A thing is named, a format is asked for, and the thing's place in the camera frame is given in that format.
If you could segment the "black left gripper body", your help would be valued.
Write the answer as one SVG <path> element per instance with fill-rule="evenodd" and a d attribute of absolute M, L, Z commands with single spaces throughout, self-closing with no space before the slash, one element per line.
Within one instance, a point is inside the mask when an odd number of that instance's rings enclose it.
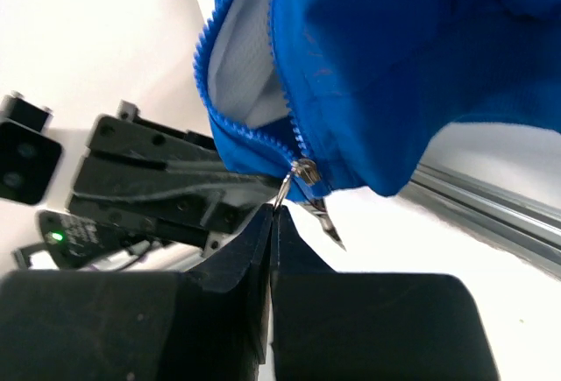
<path fill-rule="evenodd" d="M 102 225 L 91 219 L 41 210 L 36 223 L 42 240 L 12 252 L 20 269 L 32 267 L 32 255 L 45 252 L 63 270 L 81 269 L 87 265 L 124 252 L 130 264 L 144 258 L 158 247 L 167 247 L 172 240 L 154 235 L 135 234 L 116 226 Z"/>

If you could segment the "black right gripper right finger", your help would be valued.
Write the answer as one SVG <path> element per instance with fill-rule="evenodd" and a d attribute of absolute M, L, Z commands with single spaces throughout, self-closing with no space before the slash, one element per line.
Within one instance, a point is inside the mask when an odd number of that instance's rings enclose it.
<path fill-rule="evenodd" d="M 271 229 L 279 380 L 495 380 L 479 310 L 456 277 L 336 272 L 286 208 Z"/>

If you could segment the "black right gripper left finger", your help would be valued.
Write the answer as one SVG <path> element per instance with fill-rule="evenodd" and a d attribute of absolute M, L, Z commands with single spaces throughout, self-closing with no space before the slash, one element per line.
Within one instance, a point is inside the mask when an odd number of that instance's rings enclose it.
<path fill-rule="evenodd" d="M 273 211 L 185 272 L 14 271 L 4 380 L 254 380 L 266 361 Z"/>

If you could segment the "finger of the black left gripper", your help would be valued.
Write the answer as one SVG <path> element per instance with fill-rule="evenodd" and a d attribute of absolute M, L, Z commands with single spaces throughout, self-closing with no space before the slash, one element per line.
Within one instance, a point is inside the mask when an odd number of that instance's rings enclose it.
<path fill-rule="evenodd" d="M 212 138 L 140 117 L 122 102 L 89 133 L 68 211 L 135 236 L 201 249 L 237 234 L 280 180 L 230 172 Z"/>

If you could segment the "silver zipper pull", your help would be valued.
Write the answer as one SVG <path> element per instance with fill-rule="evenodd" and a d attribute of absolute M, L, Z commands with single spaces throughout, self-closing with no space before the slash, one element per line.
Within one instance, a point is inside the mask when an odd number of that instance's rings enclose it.
<path fill-rule="evenodd" d="M 307 187 L 312 187 L 321 180 L 317 170 L 316 163 L 311 159 L 301 158 L 291 163 L 290 170 L 280 184 L 280 189 L 274 198 L 273 209 L 278 210 L 282 203 L 286 200 L 293 181 L 301 181 Z M 303 199 L 297 201 L 296 204 L 313 215 L 322 227 L 323 232 L 336 244 L 340 249 L 346 251 L 343 241 L 339 236 L 334 222 L 330 218 L 324 198 L 313 198 L 308 196 L 299 185 L 297 188 L 302 192 Z"/>

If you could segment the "blue white red hooded jacket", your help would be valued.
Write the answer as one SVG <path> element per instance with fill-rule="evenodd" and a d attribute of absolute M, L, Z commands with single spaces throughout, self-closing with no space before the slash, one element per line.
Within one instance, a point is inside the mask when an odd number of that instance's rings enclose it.
<path fill-rule="evenodd" d="M 195 80 L 225 166 L 393 196 L 451 123 L 560 128 L 560 0 L 214 0 Z"/>

